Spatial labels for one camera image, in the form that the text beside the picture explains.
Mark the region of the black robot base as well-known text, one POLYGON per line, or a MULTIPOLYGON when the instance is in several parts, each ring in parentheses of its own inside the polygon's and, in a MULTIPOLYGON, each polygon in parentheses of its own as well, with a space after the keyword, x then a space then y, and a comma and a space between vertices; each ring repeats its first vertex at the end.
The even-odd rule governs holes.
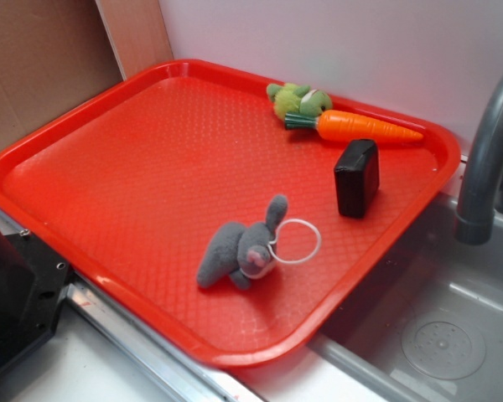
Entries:
POLYGON ((0 374, 54 336, 71 275, 38 236, 0 231, 0 374))

